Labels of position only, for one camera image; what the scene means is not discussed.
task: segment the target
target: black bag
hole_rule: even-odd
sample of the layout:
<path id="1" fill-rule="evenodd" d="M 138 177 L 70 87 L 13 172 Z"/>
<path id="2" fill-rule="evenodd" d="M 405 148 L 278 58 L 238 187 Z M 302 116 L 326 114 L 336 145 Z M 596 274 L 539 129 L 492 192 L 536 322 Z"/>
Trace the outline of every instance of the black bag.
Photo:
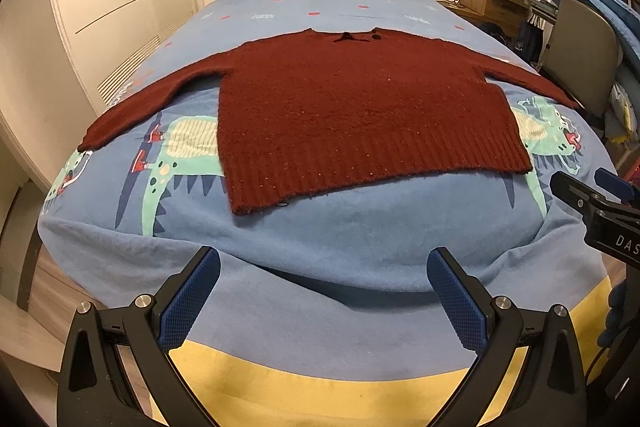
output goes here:
<path id="1" fill-rule="evenodd" d="M 520 23 L 518 37 L 513 43 L 513 52 L 527 64 L 537 63 L 542 52 L 542 30 L 530 22 Z"/>

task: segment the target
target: yellow stripe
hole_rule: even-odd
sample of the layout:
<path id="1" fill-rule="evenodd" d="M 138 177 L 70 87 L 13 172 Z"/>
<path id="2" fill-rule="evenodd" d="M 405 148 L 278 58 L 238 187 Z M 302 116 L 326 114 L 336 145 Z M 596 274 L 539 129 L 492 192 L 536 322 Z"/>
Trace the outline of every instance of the yellow stripe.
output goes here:
<path id="1" fill-rule="evenodd" d="M 596 338 L 604 329 L 610 290 L 607 277 L 571 311 L 585 369 L 598 351 Z M 481 423 L 504 407 L 525 352 L 516 351 Z M 190 341 L 172 350 L 171 358 L 223 427 L 424 427 L 466 373 L 395 381 L 328 380 L 285 373 Z M 154 418 L 162 421 L 153 403 L 152 408 Z"/>

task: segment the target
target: metal screw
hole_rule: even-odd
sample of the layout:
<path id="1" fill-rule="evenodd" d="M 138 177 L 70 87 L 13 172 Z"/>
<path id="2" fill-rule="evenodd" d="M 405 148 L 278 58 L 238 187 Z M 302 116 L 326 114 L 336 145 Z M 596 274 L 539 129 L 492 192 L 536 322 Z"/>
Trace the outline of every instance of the metal screw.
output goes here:
<path id="1" fill-rule="evenodd" d="M 91 302 L 89 301 L 83 301 L 80 304 L 78 304 L 78 313 L 86 313 L 87 311 L 89 311 L 91 309 Z"/>
<path id="2" fill-rule="evenodd" d="M 558 304 L 557 306 L 554 306 L 554 313 L 558 317 L 566 317 L 567 311 L 566 308 L 562 306 L 562 304 Z"/>
<path id="3" fill-rule="evenodd" d="M 495 305 L 498 306 L 501 310 L 508 310 L 511 308 L 511 299 L 508 297 L 496 297 Z"/>
<path id="4" fill-rule="evenodd" d="M 136 298 L 136 306 L 138 308 L 146 308 L 149 304 L 151 304 L 151 295 L 144 294 Z"/>

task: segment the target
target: textured blue pad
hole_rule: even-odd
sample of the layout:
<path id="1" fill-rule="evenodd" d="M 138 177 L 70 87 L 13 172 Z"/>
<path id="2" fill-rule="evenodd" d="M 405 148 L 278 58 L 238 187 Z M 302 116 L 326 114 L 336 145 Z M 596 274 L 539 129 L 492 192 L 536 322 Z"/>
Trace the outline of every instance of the textured blue pad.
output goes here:
<path id="1" fill-rule="evenodd" d="M 438 250 L 427 258 L 427 277 L 462 346 L 480 355 L 488 344 L 486 319 Z"/>
<path id="2" fill-rule="evenodd" d="M 164 352 L 182 345 L 218 277 L 220 256 L 211 248 L 160 317 L 158 344 Z"/>

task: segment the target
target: chair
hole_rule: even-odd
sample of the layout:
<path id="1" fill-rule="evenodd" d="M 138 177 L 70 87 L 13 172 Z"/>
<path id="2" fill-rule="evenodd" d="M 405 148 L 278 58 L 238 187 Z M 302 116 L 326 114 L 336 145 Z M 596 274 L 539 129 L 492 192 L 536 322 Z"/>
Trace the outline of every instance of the chair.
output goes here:
<path id="1" fill-rule="evenodd" d="M 622 48 L 609 23 L 577 0 L 561 0 L 541 73 L 580 103 L 587 122 L 602 130 L 621 61 Z"/>

